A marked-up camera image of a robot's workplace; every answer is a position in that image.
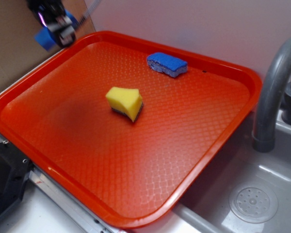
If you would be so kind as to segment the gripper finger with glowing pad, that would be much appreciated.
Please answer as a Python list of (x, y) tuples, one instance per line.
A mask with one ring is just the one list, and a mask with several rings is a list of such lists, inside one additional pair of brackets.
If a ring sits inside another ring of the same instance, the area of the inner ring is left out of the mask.
[(29, 0), (29, 9), (42, 26), (46, 26), (53, 3), (52, 0)]
[(63, 7), (50, 7), (48, 30), (60, 47), (69, 47), (76, 39), (73, 21)]

